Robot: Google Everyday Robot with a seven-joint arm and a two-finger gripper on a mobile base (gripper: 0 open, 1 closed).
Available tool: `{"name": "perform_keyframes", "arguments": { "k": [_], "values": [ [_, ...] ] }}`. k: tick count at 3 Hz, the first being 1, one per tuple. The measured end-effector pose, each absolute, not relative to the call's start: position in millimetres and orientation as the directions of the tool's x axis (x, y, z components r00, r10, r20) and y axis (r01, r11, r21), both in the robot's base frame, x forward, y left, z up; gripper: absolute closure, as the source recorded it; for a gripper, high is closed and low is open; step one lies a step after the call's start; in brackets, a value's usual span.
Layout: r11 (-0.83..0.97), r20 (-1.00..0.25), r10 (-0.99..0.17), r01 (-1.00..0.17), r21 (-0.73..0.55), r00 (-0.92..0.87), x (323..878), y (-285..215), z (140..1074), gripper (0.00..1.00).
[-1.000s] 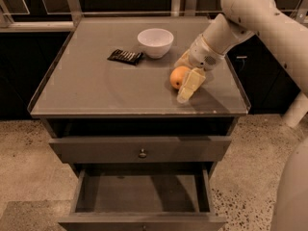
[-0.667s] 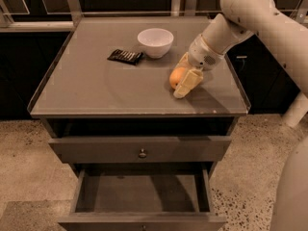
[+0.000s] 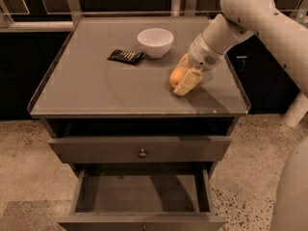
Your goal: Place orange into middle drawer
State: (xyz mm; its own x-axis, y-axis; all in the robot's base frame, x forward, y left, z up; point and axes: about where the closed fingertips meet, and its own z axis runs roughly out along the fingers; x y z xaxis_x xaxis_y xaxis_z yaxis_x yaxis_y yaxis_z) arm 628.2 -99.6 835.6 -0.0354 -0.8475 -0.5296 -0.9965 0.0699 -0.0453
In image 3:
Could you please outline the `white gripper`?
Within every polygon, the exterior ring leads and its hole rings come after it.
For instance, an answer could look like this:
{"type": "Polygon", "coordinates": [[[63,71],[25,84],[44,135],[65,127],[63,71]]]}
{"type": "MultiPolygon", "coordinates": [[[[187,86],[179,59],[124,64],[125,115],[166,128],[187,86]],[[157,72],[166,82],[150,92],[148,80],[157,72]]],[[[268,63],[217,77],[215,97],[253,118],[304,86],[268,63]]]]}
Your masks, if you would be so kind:
{"type": "MultiPolygon", "coordinates": [[[[223,60],[223,56],[212,50],[201,34],[191,43],[188,55],[185,54],[179,61],[180,66],[188,67],[189,64],[201,70],[212,70],[223,60]]],[[[174,88],[174,93],[184,96],[194,89],[202,80],[202,74],[192,68],[185,68],[179,83],[174,88]]]]}

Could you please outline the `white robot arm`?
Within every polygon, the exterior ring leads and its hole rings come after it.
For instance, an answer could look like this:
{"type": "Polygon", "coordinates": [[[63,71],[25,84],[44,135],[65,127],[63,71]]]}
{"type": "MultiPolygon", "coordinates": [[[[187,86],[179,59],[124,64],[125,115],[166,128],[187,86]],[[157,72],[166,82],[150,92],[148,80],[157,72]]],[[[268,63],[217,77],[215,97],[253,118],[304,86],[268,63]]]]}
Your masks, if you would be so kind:
{"type": "MultiPolygon", "coordinates": [[[[276,9],[273,0],[220,0],[221,13],[180,60],[184,68],[173,92],[184,96],[235,45],[255,35],[308,95],[308,30],[276,9]]],[[[269,231],[308,231],[308,138],[292,150],[282,169],[269,231]]]]}

